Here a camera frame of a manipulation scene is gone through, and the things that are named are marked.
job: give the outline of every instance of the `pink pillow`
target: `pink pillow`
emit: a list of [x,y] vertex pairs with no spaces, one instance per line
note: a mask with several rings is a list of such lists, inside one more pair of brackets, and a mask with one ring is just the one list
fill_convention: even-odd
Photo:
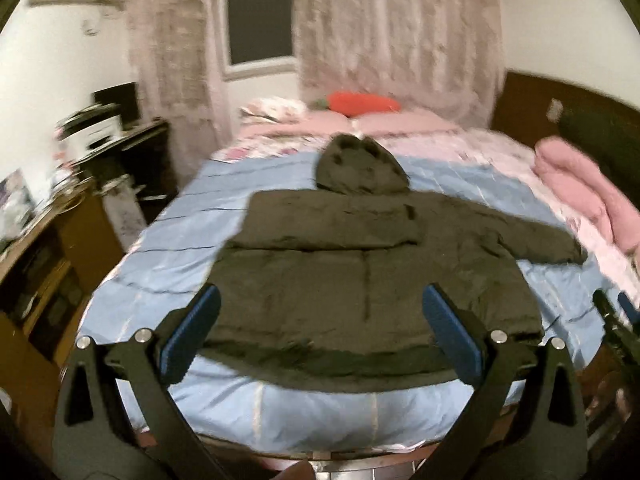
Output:
[[613,243],[607,208],[593,189],[577,177],[554,168],[538,156],[532,170],[562,202],[585,215],[596,226],[602,237],[608,243]]
[[607,208],[615,244],[623,253],[630,253],[640,246],[640,212],[600,173],[598,165],[588,156],[560,137],[553,136],[537,143],[536,157],[566,170],[597,193]]
[[369,137],[432,134],[460,127],[428,110],[371,113],[358,117],[356,128]]
[[320,110],[309,112],[308,118],[294,124],[248,124],[240,128],[238,137],[318,136],[330,137],[349,133],[351,121],[337,112]]

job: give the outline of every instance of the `pillow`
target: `pillow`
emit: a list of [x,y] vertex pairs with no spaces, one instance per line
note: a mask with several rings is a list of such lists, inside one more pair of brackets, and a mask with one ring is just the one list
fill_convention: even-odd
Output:
[[248,124],[240,128],[238,137],[316,136],[330,137],[351,131],[351,121],[344,115],[327,110],[309,112],[308,117],[295,124]]
[[640,128],[603,110],[568,109],[558,129],[640,208]]
[[375,94],[356,92],[334,92],[327,97],[329,110],[347,117],[356,117],[369,112],[399,112],[401,105],[395,99]]
[[242,124],[299,123],[306,119],[308,108],[297,99],[259,97],[240,108]]
[[365,114],[358,117],[356,129],[369,137],[431,134],[460,127],[428,110],[387,114]]

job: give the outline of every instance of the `black jacket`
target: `black jacket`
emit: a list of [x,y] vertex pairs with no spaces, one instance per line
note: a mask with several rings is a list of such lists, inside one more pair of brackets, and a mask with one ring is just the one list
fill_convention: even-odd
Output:
[[318,190],[253,195],[210,283],[223,307],[202,353],[283,386],[370,392],[455,378],[422,316],[439,283],[489,330],[539,340],[538,303],[516,264],[581,264],[555,227],[436,192],[410,191],[371,139],[339,136]]

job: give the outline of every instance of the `printer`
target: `printer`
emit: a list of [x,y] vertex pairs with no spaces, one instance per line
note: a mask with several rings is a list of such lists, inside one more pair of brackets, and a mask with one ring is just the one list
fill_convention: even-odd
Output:
[[121,139],[122,120],[116,104],[92,105],[58,123],[56,137],[69,162],[77,162],[95,150]]

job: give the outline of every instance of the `pink blanket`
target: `pink blanket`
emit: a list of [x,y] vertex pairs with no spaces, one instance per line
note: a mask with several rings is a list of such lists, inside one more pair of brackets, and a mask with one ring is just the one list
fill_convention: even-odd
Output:
[[607,242],[626,254],[639,249],[640,212],[584,153],[560,137],[547,137],[536,145],[532,169],[560,200],[591,220]]

